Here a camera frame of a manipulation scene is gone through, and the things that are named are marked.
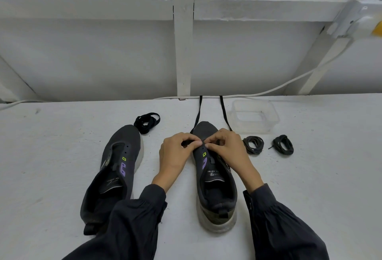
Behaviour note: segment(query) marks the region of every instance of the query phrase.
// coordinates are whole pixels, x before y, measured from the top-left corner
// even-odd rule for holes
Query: sleeve cuff
[[[150,202],[155,207],[157,213],[162,211],[163,206],[166,203],[165,191],[156,184],[147,185],[143,189],[139,198]]]
[[[268,184],[254,190],[251,194],[244,191],[244,199],[250,213],[259,214],[269,209],[274,203],[277,203],[275,196],[270,190]]]

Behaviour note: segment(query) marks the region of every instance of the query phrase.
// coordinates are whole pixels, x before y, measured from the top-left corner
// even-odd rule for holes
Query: person
[[[186,148],[184,140],[193,140]],[[246,190],[256,260],[329,259],[325,243],[290,209],[279,203],[252,165],[240,135],[220,129],[204,141],[239,175]],[[190,133],[166,138],[159,151],[159,172],[139,199],[121,200],[111,212],[106,233],[79,246],[64,259],[153,259],[166,193],[201,140]]]

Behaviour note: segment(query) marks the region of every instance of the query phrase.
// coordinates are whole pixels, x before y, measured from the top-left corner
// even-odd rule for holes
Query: sneaker
[[[202,121],[193,134],[203,142],[217,132],[217,128]],[[196,165],[198,197],[196,209],[199,222],[208,231],[227,232],[236,223],[236,184],[225,161],[203,144],[193,151]]]
[[[132,197],[134,173],[142,158],[143,141],[135,126],[125,125],[113,134],[103,151],[100,171],[81,205],[84,235],[106,231],[114,205]]]

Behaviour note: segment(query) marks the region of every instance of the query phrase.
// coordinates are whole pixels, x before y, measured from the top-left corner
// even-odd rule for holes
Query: person's left hand
[[[187,147],[182,147],[184,140],[194,140]],[[191,133],[177,133],[165,138],[159,151],[159,173],[152,184],[159,185],[167,192],[182,172],[191,152],[202,145],[199,137]]]

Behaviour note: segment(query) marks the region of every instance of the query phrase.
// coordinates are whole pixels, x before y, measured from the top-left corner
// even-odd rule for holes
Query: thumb
[[[200,147],[202,144],[203,144],[203,142],[202,142],[201,140],[193,141],[193,142],[191,142],[191,143],[185,148],[185,150],[187,150],[187,152],[188,152],[189,154],[191,154],[191,152],[193,152],[193,150],[194,150],[195,148]]]
[[[224,146],[217,145],[217,144],[214,144],[214,143],[206,143],[206,147],[209,150],[212,150],[212,151],[216,152],[219,156],[223,156]]]

